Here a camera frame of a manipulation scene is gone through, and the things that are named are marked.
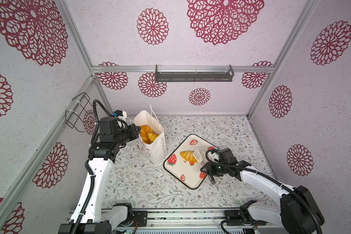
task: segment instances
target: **bread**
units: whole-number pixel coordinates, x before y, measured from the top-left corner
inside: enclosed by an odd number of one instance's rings
[[[194,152],[193,151],[182,151],[180,152],[180,155],[189,162],[198,162],[196,158],[192,155]]]
[[[159,135],[156,133],[148,133],[148,138],[150,139],[151,143],[153,143],[158,136]]]
[[[140,130],[140,137],[143,139],[143,141],[146,143],[146,144],[151,144],[151,140],[150,138],[148,137],[148,133],[152,133],[153,130],[148,126],[148,125],[143,125],[141,126],[141,130]]]

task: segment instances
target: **white robotic arm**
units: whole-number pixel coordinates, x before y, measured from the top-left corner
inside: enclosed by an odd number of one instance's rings
[[[212,161],[208,153],[219,160]],[[239,215],[233,217],[234,220],[224,223],[270,222],[284,227],[290,234],[311,234],[315,230],[317,234],[322,233],[320,226],[324,218],[308,189],[283,184],[257,171],[248,162],[238,162],[230,149],[208,150],[206,158],[208,162],[201,172],[211,176],[229,174],[258,188],[277,203],[277,206],[270,206],[255,200],[248,201],[240,207]]]
[[[93,108],[97,122],[96,103],[106,113],[108,111],[98,100],[94,100]],[[109,117],[98,121],[90,144],[89,160],[85,163],[89,173],[70,223],[61,224],[59,234],[111,233],[120,223],[125,222],[128,225],[132,222],[133,211],[129,203],[116,204],[109,213],[104,214],[104,220],[101,222],[101,204],[107,177],[119,149],[138,138],[140,129],[134,124],[128,126],[126,112],[122,111],[115,111],[114,114],[109,114]],[[209,152],[215,154],[220,159],[219,162],[210,160],[207,156]],[[317,230],[317,234],[321,233],[320,225],[324,223],[324,219],[306,188],[293,188],[282,184],[257,171],[248,162],[238,162],[230,149],[208,150],[206,158],[209,162],[201,168],[202,172],[210,176],[229,174],[258,188],[278,204],[270,206],[263,202],[248,201],[240,207],[238,215],[230,217],[231,219],[223,221],[224,223],[270,222],[285,227],[290,234],[311,234],[314,230]]]

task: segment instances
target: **paper bag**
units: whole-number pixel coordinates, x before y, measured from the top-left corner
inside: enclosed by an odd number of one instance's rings
[[[151,144],[146,144],[140,136],[137,139],[137,147],[154,165],[156,165],[165,160],[165,157],[167,156],[167,147],[165,144],[164,128],[159,124],[156,115],[155,119],[151,114],[146,110],[142,110],[134,118],[134,124],[136,126],[148,125],[154,133],[159,135]]]

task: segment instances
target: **tray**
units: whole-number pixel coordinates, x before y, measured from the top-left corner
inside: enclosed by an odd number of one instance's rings
[[[200,172],[200,168],[202,167],[200,163],[186,161],[180,155],[180,152],[195,151],[196,149],[199,149],[200,152],[206,152],[210,147],[217,149],[217,147],[206,140],[195,134],[191,134],[164,161],[164,169],[177,178],[181,183],[186,185],[189,189],[195,190],[206,178],[206,175]]]

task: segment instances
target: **table surface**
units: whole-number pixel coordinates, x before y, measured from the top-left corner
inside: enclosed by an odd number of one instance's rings
[[[238,161],[245,160],[272,176],[247,117],[168,116],[160,117],[159,122],[164,127],[167,156],[189,134],[196,134],[220,149],[230,148]],[[215,185],[206,178],[197,190],[188,189],[165,171],[162,163],[153,165],[135,142],[129,142],[117,155],[102,208],[122,202],[131,203],[133,208],[225,208],[239,207],[251,199],[275,204],[257,188],[229,175],[215,177]]]

